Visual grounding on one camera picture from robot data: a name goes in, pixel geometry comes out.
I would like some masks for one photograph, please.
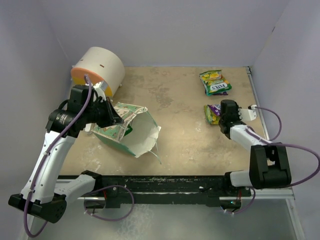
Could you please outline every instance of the purple snack bag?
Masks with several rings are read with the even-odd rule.
[[[211,111],[217,115],[217,116],[220,116],[220,104],[213,104],[213,105],[209,105],[208,104],[208,107],[211,109]]]
[[[228,93],[226,91],[223,91],[223,92],[218,92],[212,95],[221,96],[221,95],[228,95]]]

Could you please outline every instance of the white cylindrical container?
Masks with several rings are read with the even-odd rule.
[[[71,69],[71,77],[75,84],[84,85],[85,74],[89,75],[92,84],[105,81],[107,87],[104,93],[108,97],[113,97],[125,77],[125,67],[113,52],[93,46]]]

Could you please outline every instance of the snack bag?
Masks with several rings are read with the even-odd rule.
[[[223,76],[221,76],[221,79],[217,79],[217,80],[204,81],[202,78],[201,80],[204,85],[205,94],[207,96],[226,92],[232,88],[231,84]]]
[[[200,73],[200,78],[202,81],[214,81],[221,79],[221,70],[210,70]]]
[[[227,96],[229,94],[226,91],[222,91],[222,92],[214,93],[212,95],[214,95],[214,96]]]
[[[220,120],[220,104],[205,105],[204,114],[209,124],[218,125]]]

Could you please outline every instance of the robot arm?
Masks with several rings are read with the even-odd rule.
[[[101,91],[100,87],[100,83],[97,83],[93,87],[89,104],[83,114],[65,135],[55,143],[51,151],[47,152],[48,146],[69,125],[84,106],[89,94],[89,87],[85,85],[74,86],[71,89],[70,99],[63,102],[58,109],[49,115],[49,120],[45,127],[47,132],[45,133],[44,143],[35,168],[21,193],[11,195],[8,201],[9,205],[22,211],[24,210],[27,196],[31,191],[32,181],[44,155],[47,155],[47,157],[38,173],[28,206],[28,214],[51,223],[56,223],[65,212],[67,204],[99,186],[101,176],[94,172],[85,171],[63,188],[55,188],[65,158],[80,131],[87,124],[96,123],[99,127],[105,128],[123,123],[123,119],[114,110],[110,99],[104,96],[104,92]],[[64,110],[62,108],[66,103],[67,108]]]
[[[233,100],[221,101],[221,132],[250,152],[249,170],[227,172],[225,176],[234,187],[265,189],[287,186],[291,183],[291,172],[286,148],[271,145],[271,141],[257,135],[242,122],[252,121],[256,116],[253,109],[242,109]]]

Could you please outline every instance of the purple cable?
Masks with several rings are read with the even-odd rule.
[[[281,133],[281,130],[282,130],[282,121],[281,121],[280,116],[279,116],[275,111],[273,111],[273,110],[271,110],[271,109],[269,109],[269,108],[265,108],[265,107],[261,107],[261,106],[256,106],[256,108],[257,108],[257,109],[266,110],[266,111],[268,111],[268,112],[270,112],[270,113],[273,113],[273,114],[276,116],[276,118],[279,120],[279,131],[278,131],[278,133],[275,135],[275,137],[273,137],[273,138],[270,139],[270,141],[275,140],[277,137],[279,137],[279,135],[280,135],[280,133]]]
[[[318,153],[316,153],[315,151],[313,151],[310,148],[304,147],[304,146],[300,146],[300,145],[296,145],[296,144],[288,144],[288,143],[274,143],[274,142],[267,142],[264,139],[258,137],[257,135],[253,134],[252,132],[249,131],[248,128],[245,129],[245,131],[252,137],[254,137],[255,139],[259,140],[260,142],[269,145],[269,146],[278,146],[278,147],[288,147],[288,148],[295,148],[295,149],[301,149],[301,150],[305,150],[313,155],[315,155],[315,157],[318,159],[318,167],[316,168],[316,170],[311,173],[309,176],[305,177],[304,179],[291,183],[287,186],[284,186],[283,188],[287,188],[287,187],[293,187],[293,186],[297,186],[299,184],[302,184],[308,180],[310,180],[311,178],[313,178],[315,175],[317,175],[320,171],[320,156]]]
[[[251,205],[254,203],[255,201],[255,198],[256,198],[256,190],[253,188],[253,187],[250,187],[250,189],[252,189],[253,191],[253,196],[252,196],[252,199],[251,201],[247,204],[247,206],[245,206],[244,208],[241,208],[239,211],[234,211],[234,212],[231,212],[231,211],[226,211],[226,213],[228,214],[240,214],[242,213],[243,211],[247,210],[248,208],[251,207]]]
[[[87,74],[84,75],[84,80],[85,82],[89,85],[89,92],[88,92],[88,96],[85,100],[85,103],[83,105],[83,107],[81,108],[81,110],[79,111],[79,113],[75,116],[75,118],[68,124],[68,126],[65,127],[65,129],[53,140],[53,142],[48,146],[48,148],[46,149],[46,153],[49,153],[51,151],[51,149],[55,146],[55,144],[57,143],[57,141],[71,128],[71,126],[78,120],[78,118],[80,118],[81,114],[85,111],[87,105],[89,104],[90,101],[90,97],[91,97],[91,92],[92,92],[92,86],[91,86],[91,80],[89,78],[89,76]],[[24,230],[26,232],[26,234],[30,237],[30,238],[35,238],[37,236],[39,236],[39,234],[44,230],[45,226],[47,225],[47,221],[43,224],[43,226],[41,227],[41,229],[36,233],[36,234],[32,234],[29,230],[28,227],[28,207],[29,207],[29,203],[32,197],[32,194],[35,190],[35,186],[36,186],[36,181],[39,177],[40,171],[43,167],[43,165],[45,164],[45,161],[47,159],[48,155],[43,155],[40,164],[37,168],[37,170],[35,171],[33,180],[31,182],[31,186],[30,186],[30,192],[28,193],[28,196],[26,198],[25,201],[25,205],[24,205],[24,210],[23,210],[23,226],[24,226]]]
[[[100,219],[100,220],[104,220],[104,221],[109,221],[109,222],[116,222],[116,221],[120,221],[122,219],[125,219],[126,217],[128,217],[132,210],[134,209],[134,206],[135,206],[135,199],[134,199],[134,195],[132,194],[132,192],[126,188],[125,186],[121,186],[121,185],[111,185],[111,186],[106,186],[106,187],[103,187],[101,189],[98,189],[98,190],[95,190],[95,191],[92,191],[90,192],[90,194],[95,194],[97,192],[100,192],[100,191],[103,191],[103,190],[106,190],[106,189],[113,189],[113,188],[122,188],[124,190],[126,190],[129,194],[130,194],[130,197],[131,197],[131,200],[132,200],[132,205],[131,205],[131,208],[129,210],[129,212],[122,216],[122,217],[119,217],[119,218],[104,218],[104,217],[101,217],[101,216],[97,216],[97,215],[94,215],[93,213],[90,213],[88,212],[88,209],[86,208],[86,205],[85,205],[85,202],[83,202],[83,206],[84,206],[84,210],[87,214],[89,214],[90,216],[96,218],[96,219]]]
[[[247,125],[246,127],[255,133],[255,130],[251,126]]]

